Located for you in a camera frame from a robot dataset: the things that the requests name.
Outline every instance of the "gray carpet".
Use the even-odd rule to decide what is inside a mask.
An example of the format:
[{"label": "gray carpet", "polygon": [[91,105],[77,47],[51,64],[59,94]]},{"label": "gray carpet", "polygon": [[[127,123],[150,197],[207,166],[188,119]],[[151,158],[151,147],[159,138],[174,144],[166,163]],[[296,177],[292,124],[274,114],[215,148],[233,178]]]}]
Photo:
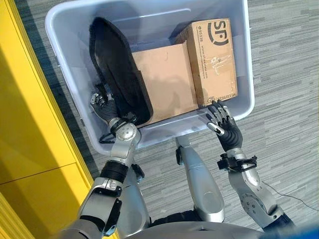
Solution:
[{"label": "gray carpet", "polygon": [[[88,141],[44,29],[46,13],[60,2],[16,0],[16,5],[65,120],[96,177],[105,158]],[[258,171],[266,183],[318,208],[318,1],[250,0],[248,6],[256,103],[253,112],[238,122],[243,149],[258,156]],[[204,130],[190,139],[219,185],[225,221],[257,229],[241,208],[227,173],[217,170],[222,153],[217,137]],[[176,164],[174,140],[140,149],[135,159],[146,173],[141,190],[153,220],[192,208],[184,169]],[[297,225],[319,222],[318,212],[270,191]]]}]

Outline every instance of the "cable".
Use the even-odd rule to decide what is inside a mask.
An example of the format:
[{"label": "cable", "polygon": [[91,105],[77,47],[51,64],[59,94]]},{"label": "cable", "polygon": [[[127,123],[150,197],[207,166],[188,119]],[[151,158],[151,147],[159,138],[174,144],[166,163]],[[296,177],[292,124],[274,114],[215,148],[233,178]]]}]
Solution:
[{"label": "cable", "polygon": [[294,196],[290,196],[290,195],[286,195],[286,194],[281,194],[280,192],[278,192],[276,189],[274,189],[274,188],[273,188],[272,186],[270,186],[269,184],[265,183],[264,181],[262,181],[262,182],[263,182],[264,184],[266,184],[268,187],[272,188],[272,189],[273,189],[276,193],[278,193],[279,195],[297,199],[297,200],[301,201],[306,207],[308,207],[308,208],[310,208],[310,209],[312,209],[312,210],[315,210],[315,211],[319,212],[318,209],[308,206],[308,205],[307,205],[303,200],[301,200],[300,198],[296,198],[296,197],[294,197]]}]

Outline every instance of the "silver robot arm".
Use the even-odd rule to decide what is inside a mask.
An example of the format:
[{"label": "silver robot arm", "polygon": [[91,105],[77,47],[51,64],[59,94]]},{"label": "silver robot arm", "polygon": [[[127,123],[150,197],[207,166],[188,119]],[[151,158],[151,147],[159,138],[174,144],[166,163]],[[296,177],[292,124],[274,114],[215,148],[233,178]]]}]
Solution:
[{"label": "silver robot arm", "polygon": [[226,154],[218,162],[219,169],[228,171],[231,186],[237,192],[245,212],[264,230],[270,231],[293,222],[277,204],[274,196],[263,185],[256,170],[256,159],[247,158],[242,146],[242,134],[229,109],[222,101],[213,102],[208,109],[212,115],[207,127],[216,132]]},{"label": "silver robot arm", "polygon": [[116,135],[100,177],[94,183],[83,201],[78,219],[53,238],[58,239],[99,239],[114,233],[120,215],[122,202],[119,197],[123,182],[130,168],[136,145],[141,135],[136,126],[114,117],[114,100],[109,98],[108,105],[98,94],[94,94],[91,106]]}]

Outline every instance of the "yellow wall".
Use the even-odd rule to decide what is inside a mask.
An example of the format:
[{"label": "yellow wall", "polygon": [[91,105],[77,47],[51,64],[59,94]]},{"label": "yellow wall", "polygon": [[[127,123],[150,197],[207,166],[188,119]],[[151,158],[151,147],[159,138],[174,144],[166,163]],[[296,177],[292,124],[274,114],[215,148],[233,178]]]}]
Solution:
[{"label": "yellow wall", "polygon": [[25,225],[47,238],[76,218],[92,178],[12,0],[0,1],[0,75],[0,211],[12,211],[0,237]]}]

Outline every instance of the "gray plastic tub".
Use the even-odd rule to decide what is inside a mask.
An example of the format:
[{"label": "gray plastic tub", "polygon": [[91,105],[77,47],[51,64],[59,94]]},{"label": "gray plastic tub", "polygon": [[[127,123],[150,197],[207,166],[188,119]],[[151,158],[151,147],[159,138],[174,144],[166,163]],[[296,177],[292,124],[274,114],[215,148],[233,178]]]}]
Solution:
[{"label": "gray plastic tub", "polygon": [[[99,82],[89,55],[89,26],[97,16],[114,23],[127,37],[133,52],[172,45],[172,37],[191,21],[230,18],[238,96],[228,100],[227,106],[236,120],[252,111],[255,99],[246,0],[64,2],[48,12],[45,29],[90,141],[99,153],[109,154],[112,145],[98,142],[108,129],[89,106],[94,84]],[[145,126],[141,128],[142,139],[138,147],[205,129],[204,114],[205,110],[189,112]]]}]

